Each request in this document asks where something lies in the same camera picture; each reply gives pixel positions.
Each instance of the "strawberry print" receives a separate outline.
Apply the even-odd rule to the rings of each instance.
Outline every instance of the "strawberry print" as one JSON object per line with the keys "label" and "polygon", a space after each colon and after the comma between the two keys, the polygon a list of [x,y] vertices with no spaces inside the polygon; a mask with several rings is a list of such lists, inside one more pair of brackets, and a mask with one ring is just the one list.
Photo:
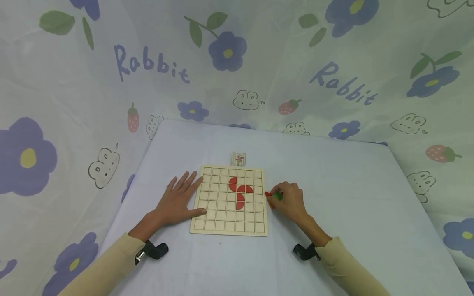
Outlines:
{"label": "strawberry print", "polygon": [[453,162],[456,157],[462,158],[461,155],[456,154],[451,147],[443,145],[433,145],[426,150],[426,156],[437,162]]}
{"label": "strawberry print", "polygon": [[288,102],[280,105],[280,107],[278,108],[278,112],[281,115],[288,115],[290,113],[293,113],[296,108],[298,108],[299,102],[301,102],[301,100],[289,100]]}
{"label": "strawberry print", "polygon": [[136,132],[139,124],[140,115],[138,115],[138,110],[134,107],[134,103],[132,103],[132,107],[128,110],[128,130],[132,133]]}

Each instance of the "green object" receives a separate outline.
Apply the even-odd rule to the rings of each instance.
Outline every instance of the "green object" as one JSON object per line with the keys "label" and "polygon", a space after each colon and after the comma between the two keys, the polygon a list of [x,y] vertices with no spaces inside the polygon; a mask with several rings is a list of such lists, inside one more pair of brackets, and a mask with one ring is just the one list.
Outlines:
{"label": "green object", "polygon": [[280,193],[280,192],[276,192],[276,193],[273,193],[272,197],[278,199],[278,200],[282,200],[283,199],[283,195]]}

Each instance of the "grid board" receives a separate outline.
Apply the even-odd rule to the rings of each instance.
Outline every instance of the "grid board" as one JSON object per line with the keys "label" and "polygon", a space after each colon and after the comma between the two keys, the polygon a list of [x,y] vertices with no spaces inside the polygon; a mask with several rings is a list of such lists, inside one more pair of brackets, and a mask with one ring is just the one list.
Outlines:
{"label": "grid board", "polygon": [[264,172],[203,165],[194,208],[205,215],[191,220],[191,233],[267,236]]}

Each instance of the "white tablecloth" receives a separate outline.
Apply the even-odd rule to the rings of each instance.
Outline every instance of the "white tablecloth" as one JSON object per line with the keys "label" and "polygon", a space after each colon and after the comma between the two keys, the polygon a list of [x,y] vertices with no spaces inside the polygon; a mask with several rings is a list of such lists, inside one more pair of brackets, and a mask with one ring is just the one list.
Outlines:
{"label": "white tablecloth", "polygon": [[[105,239],[103,253],[153,209],[174,176],[247,153],[267,190],[283,180],[304,190],[307,211],[340,236],[393,296],[471,295],[390,150],[383,145],[165,120]],[[194,197],[189,207],[194,204]],[[292,249],[310,241],[274,211],[268,237],[189,233],[190,221],[160,230],[159,261],[146,259],[113,295],[345,295],[316,260]]]}

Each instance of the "yellow flower center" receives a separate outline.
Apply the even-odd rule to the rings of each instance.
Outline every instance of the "yellow flower center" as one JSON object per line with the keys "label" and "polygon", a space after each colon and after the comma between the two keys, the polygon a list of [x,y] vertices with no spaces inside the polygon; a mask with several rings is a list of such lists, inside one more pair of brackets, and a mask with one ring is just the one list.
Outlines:
{"label": "yellow flower center", "polygon": [[463,232],[463,237],[464,237],[465,239],[467,239],[467,240],[471,240],[471,239],[473,239],[474,234],[472,234],[472,233],[470,233],[470,232],[467,232],[467,231],[464,231],[464,232]]}
{"label": "yellow flower center", "polygon": [[226,49],[224,51],[224,57],[226,57],[226,58],[230,58],[233,55],[234,55],[234,52],[232,51],[232,49]]}
{"label": "yellow flower center", "polygon": [[364,5],[365,0],[355,0],[354,3],[352,3],[351,7],[349,8],[349,12],[351,14],[356,14],[359,12],[360,9],[362,9],[362,6]]}
{"label": "yellow flower center", "polygon": [[73,271],[74,268],[76,268],[77,265],[79,264],[79,261],[80,261],[79,258],[77,258],[76,260],[74,260],[74,261],[71,263],[71,265],[69,265],[69,271]]}
{"label": "yellow flower center", "polygon": [[36,153],[33,149],[25,149],[20,155],[20,165],[25,169],[32,168],[36,164]]}
{"label": "yellow flower center", "polygon": [[433,85],[435,85],[435,84],[438,83],[438,82],[439,82],[438,79],[433,79],[433,80],[428,81],[428,82],[425,84],[425,86],[433,86]]}

